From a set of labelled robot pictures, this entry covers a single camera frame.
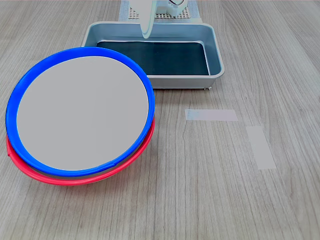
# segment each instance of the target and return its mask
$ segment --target white tape mark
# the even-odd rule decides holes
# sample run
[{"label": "white tape mark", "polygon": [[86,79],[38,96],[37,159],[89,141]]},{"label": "white tape mark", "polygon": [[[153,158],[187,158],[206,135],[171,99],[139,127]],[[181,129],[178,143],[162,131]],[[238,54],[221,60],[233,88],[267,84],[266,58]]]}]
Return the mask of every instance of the white tape mark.
[{"label": "white tape mark", "polygon": [[247,134],[259,170],[276,169],[269,145],[261,126],[247,126]]},{"label": "white tape mark", "polygon": [[237,122],[238,118],[235,110],[221,109],[186,109],[185,118],[190,121],[226,121]]}]

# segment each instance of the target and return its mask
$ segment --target perforated plate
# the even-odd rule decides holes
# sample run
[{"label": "perforated plate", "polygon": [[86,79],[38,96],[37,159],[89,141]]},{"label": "perforated plate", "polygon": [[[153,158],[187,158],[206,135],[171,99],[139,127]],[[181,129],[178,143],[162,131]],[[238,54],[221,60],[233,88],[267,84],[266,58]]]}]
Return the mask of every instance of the perforated plate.
[{"label": "perforated plate", "polygon": [[[190,19],[191,15],[189,12],[189,8],[186,7],[182,13],[178,15],[178,17],[171,16],[170,14],[156,14],[156,19]],[[139,19],[139,14],[136,13],[131,7],[129,9],[129,18],[128,19]]]}]

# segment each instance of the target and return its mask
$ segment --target tape strip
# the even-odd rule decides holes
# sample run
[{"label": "tape strip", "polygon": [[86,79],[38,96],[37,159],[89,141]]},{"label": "tape strip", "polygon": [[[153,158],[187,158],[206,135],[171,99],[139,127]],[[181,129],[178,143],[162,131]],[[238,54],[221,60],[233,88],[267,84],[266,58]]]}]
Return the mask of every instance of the tape strip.
[{"label": "tape strip", "polygon": [[[189,0],[188,8],[191,18],[185,19],[155,19],[155,23],[202,23],[202,19],[199,14],[199,9],[197,1]],[[119,22],[138,22],[139,19],[129,19],[130,3],[128,0],[121,0],[120,10],[119,10]]]},{"label": "tape strip", "polygon": [[235,110],[220,109],[186,109],[185,118],[188,121],[226,121],[237,122],[238,118]]},{"label": "tape strip", "polygon": [[262,127],[247,126],[246,131],[258,169],[276,169],[277,167]]}]

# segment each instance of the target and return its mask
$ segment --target black tray bottom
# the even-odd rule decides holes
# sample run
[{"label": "black tray bottom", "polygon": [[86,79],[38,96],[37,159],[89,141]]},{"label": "black tray bottom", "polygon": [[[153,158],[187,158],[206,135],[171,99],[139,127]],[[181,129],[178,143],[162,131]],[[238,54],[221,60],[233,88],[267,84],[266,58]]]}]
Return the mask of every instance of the black tray bottom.
[{"label": "black tray bottom", "polygon": [[203,46],[197,42],[98,42],[135,61],[147,75],[208,76]]}]

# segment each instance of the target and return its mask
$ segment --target tray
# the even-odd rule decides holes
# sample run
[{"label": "tray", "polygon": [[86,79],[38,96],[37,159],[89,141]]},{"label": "tray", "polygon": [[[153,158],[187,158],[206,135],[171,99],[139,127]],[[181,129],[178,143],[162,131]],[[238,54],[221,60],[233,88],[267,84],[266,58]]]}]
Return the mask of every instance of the tray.
[{"label": "tray", "polygon": [[100,21],[88,27],[82,47],[128,56],[154,89],[209,89],[225,72],[215,31],[205,23],[154,23],[144,39],[137,22]]}]

